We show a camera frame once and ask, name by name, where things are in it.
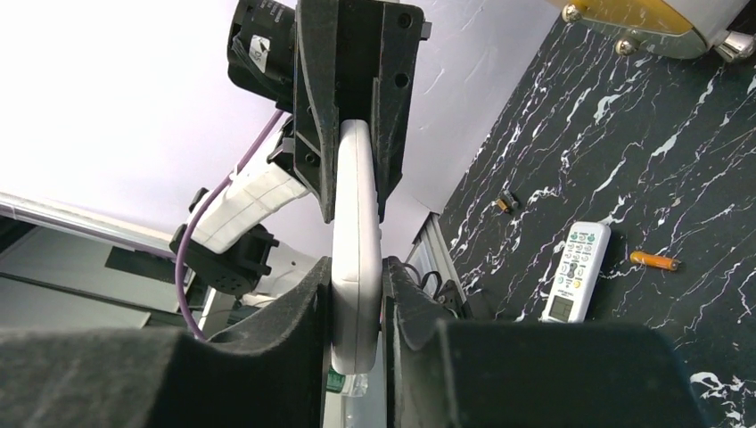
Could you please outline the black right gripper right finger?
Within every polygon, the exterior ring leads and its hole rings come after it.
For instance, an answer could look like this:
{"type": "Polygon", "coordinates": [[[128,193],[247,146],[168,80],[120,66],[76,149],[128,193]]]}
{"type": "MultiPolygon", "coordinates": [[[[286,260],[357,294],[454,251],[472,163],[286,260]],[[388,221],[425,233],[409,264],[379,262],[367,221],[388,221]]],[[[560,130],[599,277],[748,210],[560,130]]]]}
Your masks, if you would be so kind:
{"type": "Polygon", "coordinates": [[[641,325],[465,320],[383,262],[390,427],[704,427],[680,359],[641,325]]]}

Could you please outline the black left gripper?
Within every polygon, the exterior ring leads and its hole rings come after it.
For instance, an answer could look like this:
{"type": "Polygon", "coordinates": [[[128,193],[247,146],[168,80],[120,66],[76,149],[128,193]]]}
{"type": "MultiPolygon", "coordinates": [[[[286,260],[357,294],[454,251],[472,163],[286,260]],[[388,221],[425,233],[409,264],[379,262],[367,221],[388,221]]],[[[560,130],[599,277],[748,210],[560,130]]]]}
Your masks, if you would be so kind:
{"type": "Polygon", "coordinates": [[[228,36],[232,82],[291,114],[294,171],[334,219],[336,139],[371,123],[379,219],[402,178],[423,10],[380,1],[241,1],[228,36]],[[382,22],[379,38],[378,5],[382,22]]]}

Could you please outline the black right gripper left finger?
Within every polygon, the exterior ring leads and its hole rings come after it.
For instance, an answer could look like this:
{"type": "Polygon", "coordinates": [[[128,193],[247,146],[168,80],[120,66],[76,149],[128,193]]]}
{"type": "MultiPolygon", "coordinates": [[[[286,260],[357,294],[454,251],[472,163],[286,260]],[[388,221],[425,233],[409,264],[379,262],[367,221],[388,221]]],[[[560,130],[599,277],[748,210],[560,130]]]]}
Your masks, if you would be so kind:
{"type": "Polygon", "coordinates": [[[6,331],[4,427],[319,427],[331,261],[207,341],[167,327],[6,331]]]}

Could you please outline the long white remote control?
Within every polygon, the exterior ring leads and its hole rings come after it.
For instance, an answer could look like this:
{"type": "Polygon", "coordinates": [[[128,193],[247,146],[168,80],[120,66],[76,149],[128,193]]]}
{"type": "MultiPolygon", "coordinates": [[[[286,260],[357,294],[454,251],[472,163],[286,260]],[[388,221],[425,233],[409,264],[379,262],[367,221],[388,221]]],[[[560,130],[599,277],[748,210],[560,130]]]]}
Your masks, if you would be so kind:
{"type": "Polygon", "coordinates": [[[381,232],[368,124],[341,123],[333,219],[332,366],[342,375],[369,373],[375,362],[382,305],[381,232]]]}

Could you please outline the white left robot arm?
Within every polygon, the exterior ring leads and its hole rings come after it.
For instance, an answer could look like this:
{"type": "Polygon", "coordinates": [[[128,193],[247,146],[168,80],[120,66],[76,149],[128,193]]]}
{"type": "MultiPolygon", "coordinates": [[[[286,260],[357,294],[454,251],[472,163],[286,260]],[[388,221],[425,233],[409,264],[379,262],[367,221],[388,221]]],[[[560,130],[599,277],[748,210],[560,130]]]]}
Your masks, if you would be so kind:
{"type": "Polygon", "coordinates": [[[402,177],[423,10],[389,1],[241,1],[226,45],[227,74],[289,114],[263,169],[238,168],[218,195],[199,191],[170,249],[207,285],[239,297],[271,269],[263,220],[305,195],[335,217],[341,126],[369,133],[377,212],[402,177]]]}

